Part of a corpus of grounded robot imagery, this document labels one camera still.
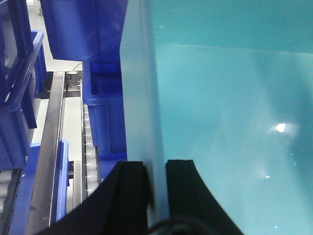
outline blue plastic crate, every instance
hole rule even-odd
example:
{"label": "blue plastic crate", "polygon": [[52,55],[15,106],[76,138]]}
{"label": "blue plastic crate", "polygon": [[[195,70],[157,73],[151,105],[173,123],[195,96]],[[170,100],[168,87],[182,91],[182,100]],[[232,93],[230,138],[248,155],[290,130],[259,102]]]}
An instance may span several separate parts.
{"label": "blue plastic crate", "polygon": [[33,50],[24,61],[7,101],[0,105],[0,170],[22,168],[28,156],[29,142],[26,128],[36,128],[33,100],[36,80],[44,80],[41,73],[35,73],[34,66],[40,58],[43,33],[33,32]]}
{"label": "blue plastic crate", "polygon": [[102,159],[126,152],[122,80],[119,65],[84,63],[84,103],[92,140]]}
{"label": "blue plastic crate", "polygon": [[101,179],[106,179],[106,177],[110,174],[110,172],[113,170],[115,165],[119,161],[127,161],[127,154],[125,153],[124,155],[121,154],[119,157],[112,158],[112,159],[100,159],[100,177]]}
{"label": "blue plastic crate", "polygon": [[[32,31],[32,39],[35,40],[38,31]],[[35,63],[36,90],[35,92],[45,91],[45,80],[48,78],[47,68],[45,65],[45,54],[43,45],[40,46],[39,53]]]}
{"label": "blue plastic crate", "polygon": [[0,1],[0,103],[33,48],[26,1]]}
{"label": "blue plastic crate", "polygon": [[54,59],[119,62],[127,0],[42,0]]}

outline blue container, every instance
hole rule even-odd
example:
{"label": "blue container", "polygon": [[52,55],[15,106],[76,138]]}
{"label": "blue container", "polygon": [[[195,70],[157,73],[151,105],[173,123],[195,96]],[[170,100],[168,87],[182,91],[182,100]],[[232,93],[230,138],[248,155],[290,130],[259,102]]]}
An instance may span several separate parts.
{"label": "blue container", "polygon": [[42,0],[54,59],[119,62],[127,0]]}
{"label": "blue container", "polygon": [[[32,39],[34,40],[37,36],[37,31],[32,31]],[[35,92],[45,91],[45,80],[48,78],[47,68],[45,65],[45,54],[43,45],[40,46],[39,53],[35,63],[35,75],[36,75],[36,90]]]}
{"label": "blue container", "polygon": [[32,48],[26,1],[0,1],[0,104]]}
{"label": "blue container", "polygon": [[29,150],[26,128],[37,127],[33,100],[38,90],[36,80],[43,78],[41,73],[34,72],[34,66],[40,60],[38,54],[44,35],[42,32],[34,32],[33,36],[33,50],[22,64],[7,101],[0,105],[0,170],[25,166],[25,157]]}
{"label": "blue container", "polygon": [[124,155],[121,154],[119,157],[111,158],[111,159],[100,159],[100,177],[101,179],[106,179],[106,177],[110,174],[110,172],[113,170],[115,165],[119,161],[127,161],[127,154]]}
{"label": "blue container", "polygon": [[92,140],[102,159],[126,152],[122,81],[119,65],[84,63],[84,103]]}

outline teal plastic panel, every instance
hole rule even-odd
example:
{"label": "teal plastic panel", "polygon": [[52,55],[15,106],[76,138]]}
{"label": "teal plastic panel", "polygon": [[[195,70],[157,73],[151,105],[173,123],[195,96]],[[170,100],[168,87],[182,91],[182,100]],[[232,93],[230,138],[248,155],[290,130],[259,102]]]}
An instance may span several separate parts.
{"label": "teal plastic panel", "polygon": [[154,0],[153,23],[131,2],[127,148],[152,166],[157,199],[167,159],[193,159],[244,234],[312,234],[313,2]]}
{"label": "teal plastic panel", "polygon": [[153,0],[157,43],[313,52],[311,0]]}

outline black cable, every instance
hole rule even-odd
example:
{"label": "black cable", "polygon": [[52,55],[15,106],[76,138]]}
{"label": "black cable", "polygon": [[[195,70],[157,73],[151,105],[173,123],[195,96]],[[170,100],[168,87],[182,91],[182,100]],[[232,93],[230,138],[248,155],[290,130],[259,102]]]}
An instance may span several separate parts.
{"label": "black cable", "polygon": [[212,228],[209,228],[207,225],[204,225],[200,221],[186,217],[186,216],[176,216],[167,220],[163,220],[157,224],[155,224],[153,227],[149,228],[144,235],[152,234],[164,227],[169,227],[171,232],[167,234],[172,234],[173,232],[177,233],[178,231],[174,228],[174,226],[187,226],[186,232],[193,232],[194,235],[218,235]]}

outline gray metal bar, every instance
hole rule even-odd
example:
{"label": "gray metal bar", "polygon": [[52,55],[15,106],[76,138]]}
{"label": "gray metal bar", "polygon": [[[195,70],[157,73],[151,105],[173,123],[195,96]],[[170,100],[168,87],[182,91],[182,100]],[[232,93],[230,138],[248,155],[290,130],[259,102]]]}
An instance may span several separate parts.
{"label": "gray metal bar", "polygon": [[[53,72],[48,72],[48,78],[45,81],[45,88],[51,89]],[[83,78],[83,72],[81,70],[65,71],[65,84],[67,91],[78,90],[80,88],[80,79]]]}
{"label": "gray metal bar", "polygon": [[98,185],[101,184],[101,169],[100,169],[100,157],[99,152],[96,148],[96,161],[97,161],[97,172],[98,172]]}
{"label": "gray metal bar", "polygon": [[74,161],[74,177],[73,177],[73,209],[80,205],[83,201],[82,194],[82,161]]}
{"label": "gray metal bar", "polygon": [[[64,92],[65,97],[80,97],[80,90],[70,90],[67,92]],[[40,99],[49,99],[50,98],[50,92],[39,92],[36,95]]]}
{"label": "gray metal bar", "polygon": [[80,102],[81,102],[81,130],[82,130],[82,201],[87,197],[87,172],[86,172],[86,141],[85,141],[85,128],[84,128],[84,102],[83,102],[83,80],[80,79]]}
{"label": "gray metal bar", "polygon": [[55,176],[63,128],[64,84],[65,72],[54,72],[29,209],[27,235],[36,234],[54,222]]}

